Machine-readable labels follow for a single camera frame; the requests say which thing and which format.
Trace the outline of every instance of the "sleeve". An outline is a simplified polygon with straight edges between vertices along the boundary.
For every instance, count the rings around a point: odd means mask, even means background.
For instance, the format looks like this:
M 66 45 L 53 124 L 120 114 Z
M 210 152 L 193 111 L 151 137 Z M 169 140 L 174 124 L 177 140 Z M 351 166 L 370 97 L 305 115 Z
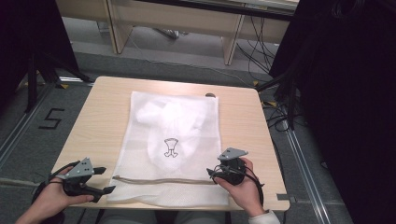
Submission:
M 269 211 L 266 214 L 262 214 L 256 217 L 250 217 L 248 219 L 249 224 L 280 224 L 279 219 L 273 211 Z

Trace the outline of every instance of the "black curtain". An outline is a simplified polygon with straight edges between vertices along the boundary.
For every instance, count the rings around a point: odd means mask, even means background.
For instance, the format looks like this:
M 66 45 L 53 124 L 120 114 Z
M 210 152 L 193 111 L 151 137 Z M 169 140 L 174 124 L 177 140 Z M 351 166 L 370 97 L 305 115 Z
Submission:
M 354 223 L 393 223 L 396 10 L 366 1 L 334 20 L 298 78 L 306 118 Z
M 36 68 L 53 76 L 46 53 L 78 71 L 64 23 L 54 0 L 5 0 L 0 7 L 0 108 L 13 94 L 35 54 Z

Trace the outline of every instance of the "gray carpet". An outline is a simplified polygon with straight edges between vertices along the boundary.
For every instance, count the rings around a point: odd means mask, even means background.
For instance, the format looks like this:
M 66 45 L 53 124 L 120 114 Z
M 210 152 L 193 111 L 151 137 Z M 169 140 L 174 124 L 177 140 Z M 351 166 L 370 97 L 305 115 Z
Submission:
M 220 72 L 237 76 L 246 83 L 236 77 L 226 76 L 210 69 L 200 69 L 190 66 L 171 66 L 162 63 L 149 63 L 141 60 L 84 53 L 76 53 L 76 57 L 81 71 L 91 77 L 135 77 L 238 87 L 248 87 L 255 80 L 248 72 L 241 71 L 221 70 Z M 70 76 L 62 70 L 59 71 L 59 74 L 60 76 Z M 262 80 L 269 79 L 269 77 L 259 74 L 252 75 Z M 40 106 L 21 141 L 16 145 L 5 164 L 1 167 L 0 177 L 36 183 L 42 181 L 44 176 L 50 172 L 62 150 L 64 142 L 76 121 L 90 89 L 90 87 L 80 85 L 70 85 L 65 90 L 51 89 L 51 92 Z M 260 94 L 261 99 L 273 101 L 274 91 L 275 89 L 271 89 L 262 92 Z M 7 134 L 10 133 L 13 126 L 18 122 L 18 119 L 23 115 L 26 102 L 25 97 L 25 89 L 18 91 L 15 98 L 10 101 L 8 108 L 1 112 L 1 143 L 5 141 Z M 56 129 L 40 129 L 40 126 L 54 125 L 54 121 L 45 120 L 45 117 L 52 108 L 64 109 L 64 111 L 54 111 L 52 113 L 54 117 L 61 119 L 61 122 Z M 271 109 L 265 109 L 264 112 L 267 119 L 273 114 L 273 110 Z M 332 223 L 352 223 L 342 203 L 342 199 L 332 182 L 332 177 L 325 168 L 320 166 L 321 156 L 316 147 L 315 140 L 309 132 L 309 128 L 304 124 L 304 118 L 297 118 L 296 121 L 298 122 L 296 124 L 296 134 L 299 137 L 301 147 L 320 195 L 329 211 Z M 291 197 L 290 210 L 286 213 L 286 223 L 318 223 L 286 134 L 278 132 L 274 127 L 270 129 L 270 133 L 274 138 L 279 152 L 286 189 Z M 34 188 L 0 185 L 0 189 L 0 223 L 13 223 L 29 206 Z M 87 209 L 81 223 L 93 223 L 96 219 L 97 212 L 97 210 Z M 67 208 L 65 213 L 65 223 L 77 223 L 82 209 Z M 282 222 L 285 214 L 276 214 Z M 233 223 L 247 223 L 247 215 L 244 212 L 232 212 L 232 220 Z

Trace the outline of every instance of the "wooden table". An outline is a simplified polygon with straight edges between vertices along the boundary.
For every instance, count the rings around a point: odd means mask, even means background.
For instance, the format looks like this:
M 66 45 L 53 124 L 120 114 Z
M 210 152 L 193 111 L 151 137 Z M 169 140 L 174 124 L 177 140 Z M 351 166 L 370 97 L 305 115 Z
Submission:
M 236 147 L 248 151 L 254 172 L 265 183 L 264 207 L 276 211 L 289 208 L 289 201 L 280 201 L 277 194 L 286 194 L 285 185 L 267 128 L 258 93 L 253 89 L 167 82 L 144 79 L 99 77 L 83 106 L 53 170 L 71 161 L 90 157 L 93 167 L 107 168 L 103 175 L 94 175 L 87 184 L 107 187 L 117 163 L 130 114 L 132 91 L 160 94 L 200 95 L 214 93 L 219 97 L 219 129 L 222 150 Z M 106 195 L 99 203 L 84 207 L 164 209 L 144 203 L 108 203 Z M 194 209 L 214 210 L 197 207 Z M 234 203 L 215 210 L 239 210 Z

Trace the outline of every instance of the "mesh laundry bag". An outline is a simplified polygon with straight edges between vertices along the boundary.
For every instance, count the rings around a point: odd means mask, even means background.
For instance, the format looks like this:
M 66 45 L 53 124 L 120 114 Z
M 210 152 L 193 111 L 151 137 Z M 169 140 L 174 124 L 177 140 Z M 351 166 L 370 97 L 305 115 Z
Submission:
M 227 205 L 206 168 L 219 164 L 219 99 L 134 91 L 109 201 L 159 206 Z

